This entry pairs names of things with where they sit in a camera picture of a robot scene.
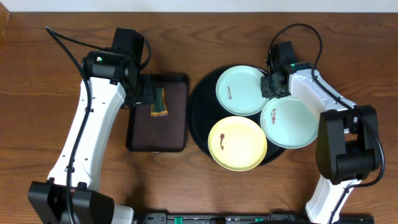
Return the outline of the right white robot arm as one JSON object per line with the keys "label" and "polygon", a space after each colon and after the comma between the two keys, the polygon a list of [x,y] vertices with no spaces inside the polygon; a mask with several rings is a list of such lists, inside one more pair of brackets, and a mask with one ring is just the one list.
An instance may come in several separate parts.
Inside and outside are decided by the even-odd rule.
{"label": "right white robot arm", "polygon": [[271,65],[271,74],[261,77],[261,92],[268,100],[260,118],[268,140],[286,149],[317,143],[320,178],[305,205],[307,219],[338,222],[351,191],[384,175],[376,110],[341,96],[308,62]]}

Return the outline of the yellow plate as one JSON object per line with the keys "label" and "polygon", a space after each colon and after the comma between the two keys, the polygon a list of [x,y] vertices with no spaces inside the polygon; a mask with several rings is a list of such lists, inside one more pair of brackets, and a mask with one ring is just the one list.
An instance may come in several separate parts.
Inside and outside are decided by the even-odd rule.
{"label": "yellow plate", "polygon": [[229,116],[211,128],[208,148],[220,166],[242,172],[263,161],[267,153],[267,138],[254,121],[242,116]]}

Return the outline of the green and orange sponge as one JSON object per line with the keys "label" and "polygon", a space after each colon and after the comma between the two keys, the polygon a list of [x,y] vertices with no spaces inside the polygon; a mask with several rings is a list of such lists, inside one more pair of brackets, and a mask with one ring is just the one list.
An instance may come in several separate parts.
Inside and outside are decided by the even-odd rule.
{"label": "green and orange sponge", "polygon": [[155,101],[151,104],[150,115],[151,116],[164,116],[167,115],[168,109],[165,100],[165,89],[164,87],[157,87],[155,89]]}

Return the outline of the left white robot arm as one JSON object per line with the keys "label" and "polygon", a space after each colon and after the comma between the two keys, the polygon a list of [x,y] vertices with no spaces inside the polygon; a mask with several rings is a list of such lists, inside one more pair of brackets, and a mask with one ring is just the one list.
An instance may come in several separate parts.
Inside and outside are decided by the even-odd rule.
{"label": "left white robot arm", "polygon": [[146,93],[149,63],[141,53],[91,51],[81,62],[84,77],[67,140],[46,182],[33,181],[28,199],[43,223],[132,223],[134,210],[99,192],[101,168],[118,111],[153,102]]}

